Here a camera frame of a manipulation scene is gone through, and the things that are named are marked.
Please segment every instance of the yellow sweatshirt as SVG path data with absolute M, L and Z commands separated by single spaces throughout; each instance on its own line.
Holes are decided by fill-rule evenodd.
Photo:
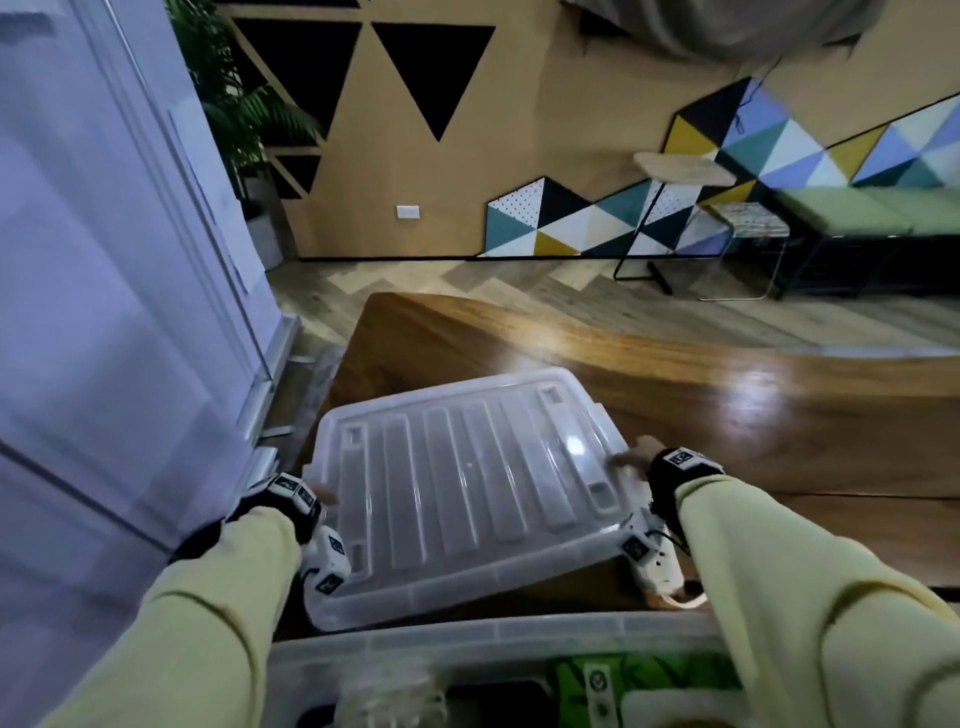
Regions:
M 695 480 L 678 501 L 761 725 L 960 725 L 960 620 L 936 595 L 734 478 Z M 42 725 L 258 725 L 299 562 L 279 512 L 255 508 L 229 524 L 206 556 L 164 571 L 131 628 Z

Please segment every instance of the white plant pot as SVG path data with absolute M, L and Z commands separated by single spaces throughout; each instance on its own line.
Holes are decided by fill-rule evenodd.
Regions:
M 256 248 L 256 254 L 260 256 L 264 270 L 273 270 L 283 262 L 283 253 L 276 239 L 274 224 L 266 211 L 248 220 L 247 230 L 250 231 L 253 246 Z

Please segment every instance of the sleeve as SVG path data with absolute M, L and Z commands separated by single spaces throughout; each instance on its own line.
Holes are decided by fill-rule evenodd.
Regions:
M 267 654 L 299 564 L 294 527 L 273 508 L 228 524 L 202 558 L 164 570 L 42 726 L 259 725 Z
M 677 501 L 761 725 L 946 725 L 960 621 L 941 599 L 735 478 L 692 480 Z

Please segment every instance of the wooden wall panel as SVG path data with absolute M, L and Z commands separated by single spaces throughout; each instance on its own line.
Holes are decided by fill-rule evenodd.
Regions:
M 300 254 L 455 256 L 481 251 L 485 202 L 547 175 L 597 198 L 639 179 L 674 111 L 740 69 L 655 58 L 576 34 L 557 0 L 361 0 L 359 11 L 227 6 L 243 16 L 364 23 L 308 198 L 284 201 Z M 430 132 L 370 23 L 494 25 L 443 139 Z M 960 90 L 960 4 L 891 0 L 847 58 L 784 59 L 767 88 L 825 145 Z M 422 219 L 396 219 L 420 205 Z

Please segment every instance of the yellow sleeve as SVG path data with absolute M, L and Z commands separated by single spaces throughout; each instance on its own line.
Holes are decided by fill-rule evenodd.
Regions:
M 841 674 L 882 685 L 889 715 L 917 716 L 916 697 L 931 687 L 928 676 L 948 677 L 951 655 L 952 669 L 960 669 L 956 615 L 862 544 L 726 475 L 691 481 L 677 499 L 697 571 L 761 725 L 880 725 L 858 714 L 865 706 L 849 702 L 842 711 L 847 722 L 831 722 L 824 682 Z M 900 601 L 891 606 L 887 595 Z M 878 657 L 896 660 L 904 634 L 916 637 L 915 659 L 892 679 Z M 825 641 L 844 649 L 825 651 Z M 836 664 L 841 652 L 847 655 L 842 668 Z
M 277 510 L 229 523 L 202 558 L 164 570 L 130 629 L 41 725 L 258 726 L 267 653 L 299 565 L 293 525 Z

